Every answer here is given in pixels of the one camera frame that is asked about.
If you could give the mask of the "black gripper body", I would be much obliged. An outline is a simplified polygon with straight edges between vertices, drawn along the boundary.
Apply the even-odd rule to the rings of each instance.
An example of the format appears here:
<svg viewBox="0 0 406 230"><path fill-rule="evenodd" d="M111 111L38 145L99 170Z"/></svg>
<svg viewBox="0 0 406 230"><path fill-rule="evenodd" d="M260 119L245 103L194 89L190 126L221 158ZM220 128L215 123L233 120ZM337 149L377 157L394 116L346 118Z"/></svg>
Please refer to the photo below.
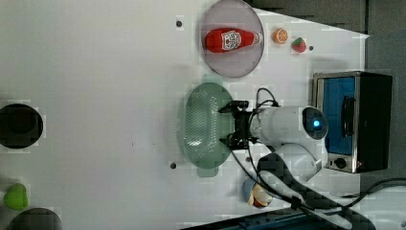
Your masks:
<svg viewBox="0 0 406 230"><path fill-rule="evenodd" d="M253 140L250 131L250 120L252 112L250 111L237 111L233 114L235 119L235 131L233 133L233 149L234 150L247 150L249 142Z"/></svg>

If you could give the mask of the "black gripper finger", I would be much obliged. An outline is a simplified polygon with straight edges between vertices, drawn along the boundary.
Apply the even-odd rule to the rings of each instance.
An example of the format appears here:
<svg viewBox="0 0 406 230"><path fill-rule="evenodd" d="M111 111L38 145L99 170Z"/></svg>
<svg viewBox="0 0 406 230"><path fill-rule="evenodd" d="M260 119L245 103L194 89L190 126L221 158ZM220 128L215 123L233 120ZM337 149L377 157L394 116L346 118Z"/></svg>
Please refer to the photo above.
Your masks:
<svg viewBox="0 0 406 230"><path fill-rule="evenodd" d="M249 106L248 101L230 101L218 110L219 113L239 113L245 111Z"/></svg>
<svg viewBox="0 0 406 230"><path fill-rule="evenodd" d="M219 141L228 148L237 147L237 138L233 134L228 134L225 138L220 138Z"/></svg>

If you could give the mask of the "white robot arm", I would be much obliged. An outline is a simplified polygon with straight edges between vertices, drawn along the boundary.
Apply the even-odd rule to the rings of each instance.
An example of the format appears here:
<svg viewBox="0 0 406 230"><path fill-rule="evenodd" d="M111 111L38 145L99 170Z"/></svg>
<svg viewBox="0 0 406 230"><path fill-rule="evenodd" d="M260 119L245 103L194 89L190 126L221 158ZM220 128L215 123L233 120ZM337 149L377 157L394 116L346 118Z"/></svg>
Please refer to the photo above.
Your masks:
<svg viewBox="0 0 406 230"><path fill-rule="evenodd" d="M253 157L249 176L273 197L293 209L344 230L405 230L405 188L393 186L366 192L355 200L321 192L308 181L327 165L328 122L313 106L258 105L246 101L220 108L235 120L235 131L222 140L232 150L261 143L271 151Z"/></svg>

